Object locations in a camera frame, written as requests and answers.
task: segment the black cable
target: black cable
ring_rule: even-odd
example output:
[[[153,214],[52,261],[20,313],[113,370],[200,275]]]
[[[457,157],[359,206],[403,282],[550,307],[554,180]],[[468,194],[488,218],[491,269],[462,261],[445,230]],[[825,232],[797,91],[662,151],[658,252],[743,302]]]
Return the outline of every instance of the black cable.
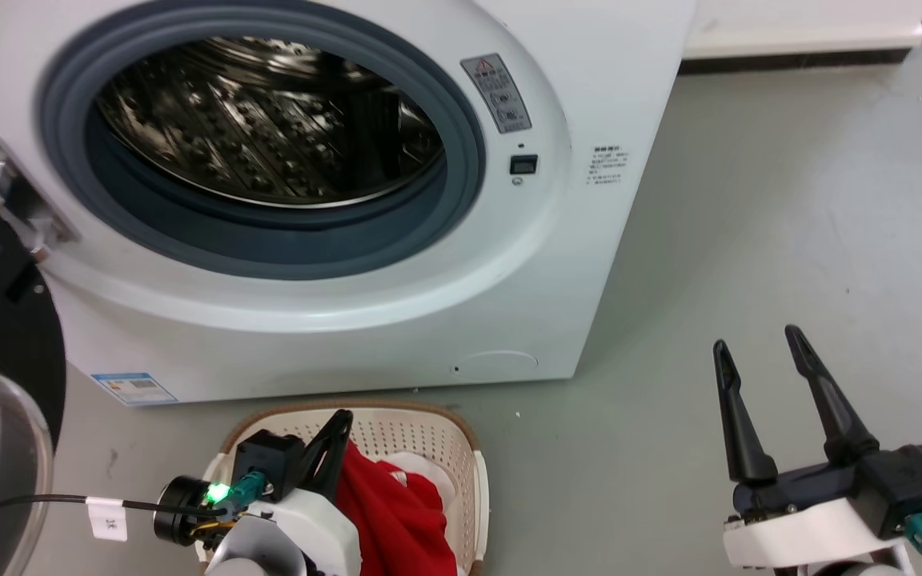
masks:
[[[0,508],[7,506],[17,506],[18,504],[33,504],[36,502],[69,502],[72,504],[83,504],[87,496],[78,496],[74,494],[32,494],[29,496],[14,496],[0,500]],[[124,508],[132,510],[149,510],[156,513],[168,514],[187,514],[195,518],[217,518],[226,514],[226,508],[219,510],[203,510],[202,508],[184,508],[180,506],[165,506],[165,504],[156,504],[153,502],[138,502],[136,500],[123,500]]]

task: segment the concrete floor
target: concrete floor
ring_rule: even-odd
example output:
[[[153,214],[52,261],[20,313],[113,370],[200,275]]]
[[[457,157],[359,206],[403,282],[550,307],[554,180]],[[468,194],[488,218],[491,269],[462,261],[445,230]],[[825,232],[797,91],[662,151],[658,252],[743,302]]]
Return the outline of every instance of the concrete floor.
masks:
[[[789,322],[882,446],[922,442],[922,47],[901,66],[681,78],[577,377],[384,396],[450,406],[482,438],[487,575],[738,574],[710,349],[728,340],[782,470],[822,462]],[[154,499],[279,401],[128,409],[74,373],[69,404],[94,417],[67,420],[56,491]],[[130,520],[128,543],[93,540],[81,506],[56,504],[28,574],[195,574]]]

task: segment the white cable tag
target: white cable tag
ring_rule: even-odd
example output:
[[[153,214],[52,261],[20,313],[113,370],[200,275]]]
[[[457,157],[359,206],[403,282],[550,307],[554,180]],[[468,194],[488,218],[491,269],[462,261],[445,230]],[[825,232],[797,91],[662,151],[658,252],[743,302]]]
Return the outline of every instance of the white cable tag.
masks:
[[[91,520],[91,533],[99,540],[127,541],[127,510],[123,500],[88,496],[87,517]]]

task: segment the red cloth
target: red cloth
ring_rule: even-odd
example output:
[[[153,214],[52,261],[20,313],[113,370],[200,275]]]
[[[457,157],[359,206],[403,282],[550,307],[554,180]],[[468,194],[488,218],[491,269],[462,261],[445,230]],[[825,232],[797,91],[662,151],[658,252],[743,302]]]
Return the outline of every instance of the red cloth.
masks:
[[[406,487],[391,473],[405,474],[347,446],[336,506],[358,528],[362,576],[457,576],[436,487],[417,474]]]

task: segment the black baseboard strip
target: black baseboard strip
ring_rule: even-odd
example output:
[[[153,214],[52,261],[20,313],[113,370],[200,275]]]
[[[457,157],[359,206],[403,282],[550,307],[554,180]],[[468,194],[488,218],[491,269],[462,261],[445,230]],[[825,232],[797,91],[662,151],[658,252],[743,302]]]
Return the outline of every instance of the black baseboard strip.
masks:
[[[836,66],[870,66],[879,65],[879,63],[899,63],[906,59],[906,55],[910,50],[911,48],[892,48],[853,52],[810,52],[810,54],[687,59],[687,61],[681,61],[678,75],[728,74],[735,72],[764,72],[765,70],[836,68]]]

